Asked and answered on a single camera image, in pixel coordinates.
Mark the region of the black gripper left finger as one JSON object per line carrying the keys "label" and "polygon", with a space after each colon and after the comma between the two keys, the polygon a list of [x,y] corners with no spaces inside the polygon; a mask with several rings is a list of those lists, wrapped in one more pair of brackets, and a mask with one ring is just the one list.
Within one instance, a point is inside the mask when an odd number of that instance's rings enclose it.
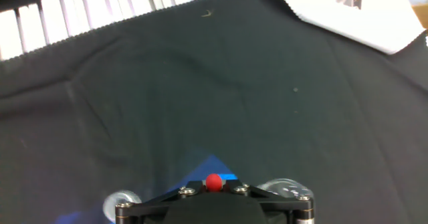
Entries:
{"label": "black gripper left finger", "polygon": [[175,202],[204,192],[205,181],[189,181],[145,202],[132,191],[117,191],[114,194],[114,222],[138,223],[147,216],[165,216]]}

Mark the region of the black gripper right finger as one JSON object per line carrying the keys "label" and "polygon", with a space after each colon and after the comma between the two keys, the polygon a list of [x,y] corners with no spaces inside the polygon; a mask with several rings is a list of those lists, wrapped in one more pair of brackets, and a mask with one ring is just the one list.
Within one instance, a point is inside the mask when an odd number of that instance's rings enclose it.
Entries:
{"label": "black gripper right finger", "polygon": [[295,180],[273,179],[257,186],[226,180],[223,192],[255,199],[265,214],[283,213],[285,223],[314,224],[314,194]]}

